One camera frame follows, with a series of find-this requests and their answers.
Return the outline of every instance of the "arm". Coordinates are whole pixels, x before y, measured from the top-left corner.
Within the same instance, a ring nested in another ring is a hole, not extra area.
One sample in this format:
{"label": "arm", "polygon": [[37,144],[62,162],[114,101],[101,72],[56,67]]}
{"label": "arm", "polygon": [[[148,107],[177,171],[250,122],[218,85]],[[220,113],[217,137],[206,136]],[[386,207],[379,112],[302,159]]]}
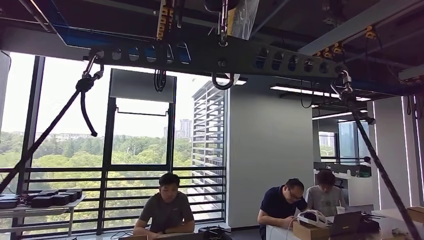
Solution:
{"label": "arm", "polygon": [[342,206],[345,209],[348,209],[348,204],[345,201],[345,198],[343,197],[343,193],[342,190],[340,189],[340,195],[338,196],[339,200],[340,200],[340,206]]}
{"label": "arm", "polygon": [[310,188],[306,191],[306,199],[305,200],[306,200],[306,203],[307,203],[307,208],[308,209],[314,209],[314,198],[312,197]]}
{"label": "arm", "polygon": [[181,211],[182,217],[184,218],[184,223],[182,225],[171,227],[165,230],[164,234],[173,234],[173,233],[193,233],[195,231],[195,217],[193,216],[192,208],[190,207],[190,202],[187,196],[183,193],[181,194]]}
{"label": "arm", "polygon": [[262,209],[260,209],[259,214],[257,215],[257,223],[261,225],[279,226],[279,227],[288,229],[290,222],[292,221],[293,218],[294,218],[293,216],[289,216],[284,219],[271,217]]}
{"label": "arm", "polygon": [[146,221],[143,221],[141,219],[137,220],[137,223],[134,226],[134,230],[132,230],[132,235],[133,236],[147,235],[148,239],[154,239],[159,235],[157,233],[147,230],[146,226],[147,226]]}

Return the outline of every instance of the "perforated metal beam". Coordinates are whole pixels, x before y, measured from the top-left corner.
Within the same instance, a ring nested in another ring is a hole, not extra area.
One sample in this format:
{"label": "perforated metal beam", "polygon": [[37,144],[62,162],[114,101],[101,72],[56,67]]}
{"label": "perforated metal beam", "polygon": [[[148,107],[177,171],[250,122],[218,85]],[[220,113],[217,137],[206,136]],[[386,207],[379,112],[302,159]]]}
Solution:
{"label": "perforated metal beam", "polygon": [[422,5],[423,0],[381,0],[342,25],[302,47],[299,52],[306,55],[313,55],[337,42],[345,44],[359,36],[364,36],[367,26],[382,26]]}
{"label": "perforated metal beam", "polygon": [[[217,37],[213,34],[176,37],[169,42],[165,44],[163,41],[154,40],[137,41],[120,46],[98,46],[92,48],[90,56],[103,52],[101,61],[105,65],[186,73],[267,75],[323,83],[329,83],[329,80],[339,76],[339,71],[346,69],[343,64],[331,60],[236,37],[229,37],[226,47],[219,46]],[[166,52],[169,57],[163,59],[161,56]]]}

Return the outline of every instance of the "cardboard box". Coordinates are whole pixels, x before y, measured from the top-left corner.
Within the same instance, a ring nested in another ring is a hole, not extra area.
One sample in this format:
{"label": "cardboard box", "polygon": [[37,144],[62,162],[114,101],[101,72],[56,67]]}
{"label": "cardboard box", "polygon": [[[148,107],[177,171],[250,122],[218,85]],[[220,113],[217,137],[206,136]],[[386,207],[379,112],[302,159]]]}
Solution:
{"label": "cardboard box", "polygon": [[148,240],[147,235],[120,237],[119,240]]}
{"label": "cardboard box", "polygon": [[328,240],[330,231],[327,227],[301,225],[295,221],[293,222],[293,235],[301,240]]}
{"label": "cardboard box", "polygon": [[424,207],[411,206],[408,207],[407,210],[412,221],[424,224]]}

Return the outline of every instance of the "gray wall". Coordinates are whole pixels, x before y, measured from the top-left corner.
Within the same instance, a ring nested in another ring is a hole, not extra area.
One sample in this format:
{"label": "gray wall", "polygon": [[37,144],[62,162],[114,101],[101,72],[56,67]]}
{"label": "gray wall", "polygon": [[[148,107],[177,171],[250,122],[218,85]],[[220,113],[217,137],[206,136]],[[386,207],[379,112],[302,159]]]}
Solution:
{"label": "gray wall", "polygon": [[258,224],[269,188],[289,178],[299,178],[306,188],[314,184],[311,109],[273,94],[245,86],[230,91],[227,222],[232,228]]}

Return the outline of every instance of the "man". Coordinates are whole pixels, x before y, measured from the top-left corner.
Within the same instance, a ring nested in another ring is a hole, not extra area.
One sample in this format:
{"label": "man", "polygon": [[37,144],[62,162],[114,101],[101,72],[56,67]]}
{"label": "man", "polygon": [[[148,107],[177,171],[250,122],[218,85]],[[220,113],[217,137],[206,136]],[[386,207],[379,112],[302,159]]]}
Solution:
{"label": "man", "polygon": [[266,239],[266,225],[290,228],[296,209],[303,211],[307,203],[303,198],[305,187],[297,178],[292,178],[285,185],[276,186],[266,191],[260,205],[257,222],[262,240]]}
{"label": "man", "polygon": [[348,205],[342,195],[342,190],[334,184],[336,177],[329,169],[322,169],[316,175],[318,185],[308,188],[306,202],[308,209],[320,211],[324,216],[337,214],[337,206],[347,208]]}
{"label": "man", "polygon": [[369,156],[364,156],[363,157],[363,162],[360,163],[361,165],[367,166],[367,167],[371,167],[371,157]]}
{"label": "man", "polygon": [[[150,197],[134,226],[133,235],[147,235],[149,239],[172,233],[192,233],[195,219],[187,196],[178,191],[180,178],[166,173],[159,179],[159,193]],[[147,223],[152,218],[150,230]]]}

